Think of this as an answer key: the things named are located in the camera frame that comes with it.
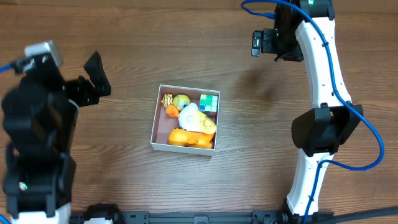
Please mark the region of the round yellow cookie toy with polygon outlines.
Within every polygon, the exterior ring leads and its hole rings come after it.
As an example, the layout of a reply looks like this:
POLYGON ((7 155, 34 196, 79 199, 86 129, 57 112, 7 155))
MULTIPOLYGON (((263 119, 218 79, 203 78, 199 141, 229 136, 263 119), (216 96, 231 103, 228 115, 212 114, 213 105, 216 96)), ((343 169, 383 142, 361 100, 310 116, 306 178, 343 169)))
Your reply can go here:
POLYGON ((167 109, 168 106, 173 104, 173 94, 171 93, 166 93, 162 100, 161 100, 162 105, 164 106, 165 109, 167 109))

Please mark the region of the white box pink interior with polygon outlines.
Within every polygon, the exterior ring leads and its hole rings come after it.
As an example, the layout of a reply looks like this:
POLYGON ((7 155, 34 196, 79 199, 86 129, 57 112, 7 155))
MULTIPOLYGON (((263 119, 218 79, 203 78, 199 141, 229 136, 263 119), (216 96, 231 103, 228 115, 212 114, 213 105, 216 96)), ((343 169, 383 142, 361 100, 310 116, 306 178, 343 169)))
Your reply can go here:
POLYGON ((186 154, 196 154, 203 156, 212 156, 215 153, 217 134, 213 138, 213 145, 211 149, 202 149, 197 147, 185 147, 185 146, 174 146, 168 144, 168 136, 171 131, 178 127, 178 119, 170 118, 166 115, 165 108, 161 103, 163 96, 166 93, 171 93, 173 96, 177 94, 187 95, 191 101, 199 104, 200 95, 216 95, 218 97, 218 108, 214 117, 211 119, 218 125, 218 113, 220 108, 220 91, 218 90, 207 90, 201 88, 189 88, 184 86, 173 86, 173 85, 160 85, 159 92, 156 101, 155 115, 151 132, 150 143, 156 151, 168 151, 168 152, 180 152, 186 154))

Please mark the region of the yellow one-eyed ball toy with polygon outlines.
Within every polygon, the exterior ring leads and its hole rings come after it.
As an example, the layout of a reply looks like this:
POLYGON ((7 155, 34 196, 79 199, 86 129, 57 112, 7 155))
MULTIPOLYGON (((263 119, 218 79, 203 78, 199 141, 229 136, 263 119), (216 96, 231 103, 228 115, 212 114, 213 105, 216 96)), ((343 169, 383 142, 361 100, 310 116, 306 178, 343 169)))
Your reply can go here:
POLYGON ((181 111, 190 104, 190 98, 187 95, 179 94, 173 98, 172 104, 178 111, 181 111))

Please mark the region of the colourful puzzle cube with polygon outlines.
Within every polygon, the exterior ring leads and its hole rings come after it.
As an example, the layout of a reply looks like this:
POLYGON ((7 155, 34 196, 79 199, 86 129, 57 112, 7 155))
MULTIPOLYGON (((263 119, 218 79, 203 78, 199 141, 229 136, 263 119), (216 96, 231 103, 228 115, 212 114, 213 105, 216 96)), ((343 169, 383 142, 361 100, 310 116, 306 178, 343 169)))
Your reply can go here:
POLYGON ((198 108, 203 113, 214 116, 218 111, 218 96, 201 94, 198 108))

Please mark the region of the orange dinosaur figure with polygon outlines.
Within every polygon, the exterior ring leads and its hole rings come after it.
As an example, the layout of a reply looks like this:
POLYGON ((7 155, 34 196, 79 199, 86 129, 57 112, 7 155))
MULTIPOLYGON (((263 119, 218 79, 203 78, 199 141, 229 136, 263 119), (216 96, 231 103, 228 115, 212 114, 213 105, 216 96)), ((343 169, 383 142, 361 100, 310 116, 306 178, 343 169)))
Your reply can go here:
POLYGON ((174 146, 212 149, 214 136, 214 133, 205 134, 176 128, 169 134, 168 144, 174 146))

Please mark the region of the white plush duck toy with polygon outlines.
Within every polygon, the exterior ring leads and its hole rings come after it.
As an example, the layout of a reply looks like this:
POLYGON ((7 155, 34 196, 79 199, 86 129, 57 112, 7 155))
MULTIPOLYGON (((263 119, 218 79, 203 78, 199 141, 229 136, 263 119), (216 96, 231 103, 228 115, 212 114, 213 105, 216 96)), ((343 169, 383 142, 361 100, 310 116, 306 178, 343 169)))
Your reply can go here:
POLYGON ((178 111, 174 105, 168 105, 165 111, 169 117, 178 119, 181 129, 196 133, 216 133, 215 122, 200 111, 195 103, 190 103, 181 111, 178 111))

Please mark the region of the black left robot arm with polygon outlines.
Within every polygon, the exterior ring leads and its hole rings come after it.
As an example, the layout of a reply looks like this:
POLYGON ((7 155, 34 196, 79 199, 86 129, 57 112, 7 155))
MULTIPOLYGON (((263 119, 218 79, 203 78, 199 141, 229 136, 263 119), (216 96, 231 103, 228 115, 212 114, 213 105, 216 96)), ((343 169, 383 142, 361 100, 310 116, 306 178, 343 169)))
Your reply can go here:
POLYGON ((9 63, 21 75, 2 100, 6 147, 8 223, 124 223, 116 204, 98 203, 72 213, 76 162, 70 154, 80 108, 111 93, 98 52, 85 63, 85 77, 66 81, 54 57, 36 53, 9 63))

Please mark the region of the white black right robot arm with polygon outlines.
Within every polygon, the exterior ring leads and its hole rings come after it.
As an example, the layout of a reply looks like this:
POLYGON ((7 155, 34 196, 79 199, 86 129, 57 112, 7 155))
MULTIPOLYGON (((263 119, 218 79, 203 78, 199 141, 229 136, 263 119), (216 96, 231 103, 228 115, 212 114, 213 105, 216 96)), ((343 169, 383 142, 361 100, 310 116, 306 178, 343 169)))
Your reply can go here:
POLYGON ((359 124, 363 107, 348 93, 335 45, 332 1, 277 1, 273 29, 264 30, 261 52, 305 62, 309 110, 292 122, 298 160, 292 188, 284 202, 282 223, 323 218, 318 198, 328 166, 359 124))

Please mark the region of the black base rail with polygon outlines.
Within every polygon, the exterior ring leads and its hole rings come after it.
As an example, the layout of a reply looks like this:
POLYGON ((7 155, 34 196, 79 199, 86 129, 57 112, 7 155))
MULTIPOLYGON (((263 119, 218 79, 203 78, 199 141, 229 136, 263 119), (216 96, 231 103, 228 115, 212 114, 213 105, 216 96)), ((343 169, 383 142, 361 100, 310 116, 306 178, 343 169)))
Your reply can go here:
POLYGON ((123 212, 128 224, 252 224, 277 223, 278 211, 254 210, 252 212, 123 212))

